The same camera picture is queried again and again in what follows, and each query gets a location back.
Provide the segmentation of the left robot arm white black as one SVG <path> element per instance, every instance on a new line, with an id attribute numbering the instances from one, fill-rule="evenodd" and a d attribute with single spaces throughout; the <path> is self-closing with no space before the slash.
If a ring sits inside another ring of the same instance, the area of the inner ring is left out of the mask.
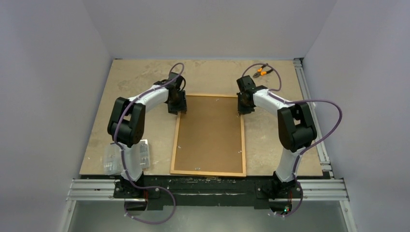
<path id="1" fill-rule="evenodd" d="M 126 159 L 126 148 L 131 149 L 138 144 L 145 131 L 145 118 L 148 111 L 159 104 L 167 104 L 168 113 L 178 115 L 186 113 L 187 100 L 184 86 L 185 78 L 180 73 L 169 72 L 168 78 L 155 82 L 148 90 L 131 98 L 119 97 L 115 100 L 108 122 L 107 132 L 113 143 L 119 147 L 122 177 L 128 180 L 125 191 L 133 198 L 140 197 L 146 189 L 161 189 L 159 186 L 144 187 L 137 177 L 131 175 Z"/>

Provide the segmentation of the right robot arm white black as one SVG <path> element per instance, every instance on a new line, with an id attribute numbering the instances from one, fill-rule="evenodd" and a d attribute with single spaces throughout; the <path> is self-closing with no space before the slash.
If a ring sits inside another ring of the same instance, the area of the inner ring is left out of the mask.
<path id="1" fill-rule="evenodd" d="M 236 83 L 239 114 L 250 114 L 260 107 L 278 120 L 278 137 L 283 150 L 266 193 L 272 198 L 282 197 L 296 187 L 301 156 L 317 138 L 310 107 L 305 102 L 294 103 L 279 97 L 265 86 L 257 86 L 249 75 L 240 77 Z"/>

